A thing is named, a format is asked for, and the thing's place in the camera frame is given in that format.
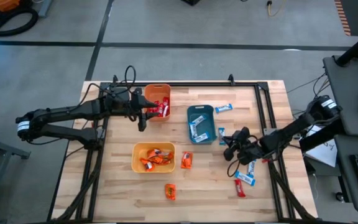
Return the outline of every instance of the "orange container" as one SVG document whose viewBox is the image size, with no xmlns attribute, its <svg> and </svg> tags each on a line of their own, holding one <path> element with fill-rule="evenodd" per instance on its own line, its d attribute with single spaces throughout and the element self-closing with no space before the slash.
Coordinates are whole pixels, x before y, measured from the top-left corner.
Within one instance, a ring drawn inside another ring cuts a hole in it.
<svg viewBox="0 0 358 224">
<path fill-rule="evenodd" d="M 6 12 L 20 5 L 20 0 L 0 0 L 0 11 Z"/>
<path fill-rule="evenodd" d="M 144 96 L 147 100 L 150 102 L 159 101 L 162 103 L 162 100 L 164 97 L 169 98 L 169 114 L 167 114 L 165 117 L 154 117 L 151 118 L 150 121 L 168 121 L 170 113 L 171 113 L 171 87 L 167 84 L 150 84 L 147 85 L 144 89 Z"/>
<path fill-rule="evenodd" d="M 147 159 L 147 151 L 150 149 L 160 149 L 164 152 L 172 152 L 172 162 L 164 166 L 155 166 L 151 172 L 146 172 L 140 158 Z M 170 142 L 139 142 L 135 145 L 132 152 L 132 170 L 136 173 L 167 173 L 175 169 L 175 146 Z"/>
</svg>

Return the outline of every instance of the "black desk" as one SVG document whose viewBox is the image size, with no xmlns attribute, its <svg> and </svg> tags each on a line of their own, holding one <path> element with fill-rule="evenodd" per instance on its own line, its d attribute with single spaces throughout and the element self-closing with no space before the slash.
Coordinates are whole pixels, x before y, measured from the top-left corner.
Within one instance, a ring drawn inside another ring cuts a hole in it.
<svg viewBox="0 0 358 224">
<path fill-rule="evenodd" d="M 342 107 L 341 121 L 345 133 L 358 136 L 358 59 L 348 67 L 338 66 L 332 57 L 323 59 L 335 101 Z"/>
<path fill-rule="evenodd" d="M 338 66 L 332 57 L 323 59 L 336 103 L 342 107 L 340 119 L 314 135 L 302 139 L 302 150 L 312 149 L 332 138 L 338 149 L 341 176 L 338 177 L 346 202 L 358 211 L 358 180 L 349 155 L 358 154 L 358 59 L 347 67 Z"/>
<path fill-rule="evenodd" d="M 358 179 L 349 158 L 350 155 L 358 154 L 358 137 L 337 135 L 334 139 L 338 148 L 337 157 L 341 165 L 342 175 L 346 179 L 354 208 L 358 211 Z"/>
</svg>

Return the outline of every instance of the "blue candy wrapper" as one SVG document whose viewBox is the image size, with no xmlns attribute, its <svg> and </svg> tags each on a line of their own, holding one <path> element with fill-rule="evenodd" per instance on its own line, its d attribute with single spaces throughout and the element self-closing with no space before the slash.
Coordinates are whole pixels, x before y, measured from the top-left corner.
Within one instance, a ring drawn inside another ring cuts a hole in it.
<svg viewBox="0 0 358 224">
<path fill-rule="evenodd" d="M 204 141 L 204 140 L 207 140 L 207 139 L 209 139 L 209 133 L 208 133 L 208 132 L 205 132 L 204 134 L 195 137 L 195 138 L 194 138 L 194 141 L 197 142 L 197 143 L 199 143 L 199 142 Z"/>
<path fill-rule="evenodd" d="M 194 139 L 195 137 L 198 136 L 197 135 L 196 123 L 190 122 L 189 123 L 189 128 L 190 128 L 191 137 Z"/>
<path fill-rule="evenodd" d="M 252 162 L 248 163 L 247 175 L 252 178 L 254 178 L 254 175 L 255 175 L 255 163 L 256 163 L 256 159 L 254 159 Z"/>
<path fill-rule="evenodd" d="M 218 128 L 218 131 L 219 131 L 219 144 L 225 145 L 226 143 L 224 143 L 224 141 L 223 141 L 224 128 Z"/>
<path fill-rule="evenodd" d="M 215 108 L 216 113 L 220 113 L 228 110 L 233 110 L 233 106 L 231 105 L 231 103 L 229 103 L 228 105 L 218 106 Z"/>
<path fill-rule="evenodd" d="M 238 170 L 236 171 L 236 174 L 234 174 L 234 176 L 251 186 L 255 185 L 255 180 L 253 178 L 249 177 L 248 175 L 243 174 L 242 172 L 240 172 Z"/>
<path fill-rule="evenodd" d="M 197 126 L 198 124 L 200 124 L 201 122 L 203 122 L 205 119 L 206 119 L 206 116 L 205 116 L 205 115 L 201 115 L 201 116 L 199 116 L 197 119 L 195 119 L 194 121 L 192 121 L 192 123 L 195 123 L 196 126 Z"/>
</svg>

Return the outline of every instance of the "desk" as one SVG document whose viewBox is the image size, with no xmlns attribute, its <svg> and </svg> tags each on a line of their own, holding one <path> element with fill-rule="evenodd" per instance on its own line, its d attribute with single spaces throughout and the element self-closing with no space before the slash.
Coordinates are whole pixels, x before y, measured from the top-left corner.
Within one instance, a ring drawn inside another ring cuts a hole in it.
<svg viewBox="0 0 358 224">
<path fill-rule="evenodd" d="M 85 82 L 84 95 L 90 82 Z M 275 119 L 279 128 L 293 118 L 283 81 L 269 81 Z M 91 88 L 86 100 L 96 98 Z M 250 222 L 275 221 L 275 204 L 267 164 L 258 161 L 254 187 L 243 183 L 246 198 L 236 195 L 234 179 L 226 175 L 230 162 L 223 158 L 224 146 L 218 141 L 208 146 L 195 146 L 189 140 L 186 110 L 191 105 L 221 106 L 232 103 L 234 109 L 214 114 L 215 127 L 225 127 L 226 135 L 243 126 L 261 137 L 261 127 L 254 88 L 230 87 L 172 87 L 171 115 L 164 123 L 148 121 L 143 133 L 137 123 L 127 118 L 110 117 L 102 161 L 101 176 L 94 211 L 94 222 Z M 84 120 L 77 120 L 80 129 Z M 170 141 L 176 147 L 177 166 L 170 174 L 137 174 L 131 169 L 131 156 L 137 142 Z M 78 149 L 71 142 L 67 153 Z M 183 151 L 194 152 L 193 168 L 181 169 Z M 306 175 L 301 151 L 288 148 L 284 151 L 288 181 L 298 200 L 312 215 L 317 216 L 313 196 Z M 60 216 L 78 193 L 83 175 L 86 151 L 78 151 L 64 163 L 53 205 L 52 218 Z M 164 185 L 176 184 L 177 199 L 165 198 Z M 284 210 L 284 196 L 281 201 Z M 83 215 L 88 212 L 85 206 Z"/>
<path fill-rule="evenodd" d="M 354 181 L 356 174 L 349 159 L 349 155 L 358 154 L 358 58 L 352 59 L 346 67 L 338 66 L 332 57 L 324 58 L 323 63 L 335 101 L 342 107 L 340 119 L 312 137 L 301 140 L 300 144 L 302 150 L 307 150 L 335 139 L 342 173 L 339 183 L 345 201 L 351 202 L 352 199 L 358 210 L 358 180 Z"/>
<path fill-rule="evenodd" d="M 338 149 L 341 148 L 341 150 L 338 150 L 339 162 L 349 186 L 354 208 L 358 211 L 358 178 L 349 157 L 350 155 L 358 154 L 358 137 L 338 135 L 334 139 Z"/>
</svg>

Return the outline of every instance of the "white paper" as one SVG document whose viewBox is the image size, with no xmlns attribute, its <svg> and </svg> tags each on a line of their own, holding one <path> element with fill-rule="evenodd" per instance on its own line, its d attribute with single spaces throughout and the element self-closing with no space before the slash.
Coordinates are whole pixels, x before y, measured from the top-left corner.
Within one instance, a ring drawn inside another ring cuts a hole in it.
<svg viewBox="0 0 358 224">
<path fill-rule="evenodd" d="M 317 126 L 313 126 L 313 128 L 306 134 L 306 136 L 310 136 L 318 132 L 319 130 L 321 130 L 321 128 Z M 314 149 L 307 151 L 305 156 L 308 156 L 312 159 L 325 163 L 331 167 L 335 167 L 336 154 L 337 154 L 337 148 L 336 148 L 335 140 L 332 139 L 324 144 L 315 147 Z"/>
</svg>

